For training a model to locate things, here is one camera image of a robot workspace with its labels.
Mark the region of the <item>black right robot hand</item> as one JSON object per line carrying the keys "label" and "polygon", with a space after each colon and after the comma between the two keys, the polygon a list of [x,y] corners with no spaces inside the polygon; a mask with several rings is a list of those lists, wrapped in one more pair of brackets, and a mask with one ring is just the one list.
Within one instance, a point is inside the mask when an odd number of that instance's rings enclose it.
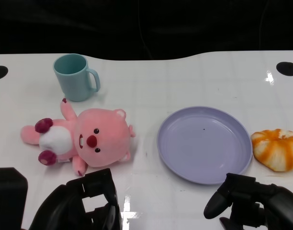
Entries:
{"label": "black right robot hand", "polygon": [[231,207],[229,218],[220,218],[225,230],[244,226],[269,230],[293,230],[293,193],[275,184],[261,184],[254,177],[228,173],[204,209],[213,219]]}

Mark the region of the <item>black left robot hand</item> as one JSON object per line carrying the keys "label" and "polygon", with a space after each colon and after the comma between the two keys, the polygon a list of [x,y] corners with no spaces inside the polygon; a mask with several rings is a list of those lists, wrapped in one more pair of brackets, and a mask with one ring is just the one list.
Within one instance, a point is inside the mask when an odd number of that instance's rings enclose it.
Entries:
{"label": "black left robot hand", "polygon": [[[107,204],[86,212],[83,199],[103,195]],[[57,187],[39,207],[32,230],[120,230],[122,218],[109,168]]]}

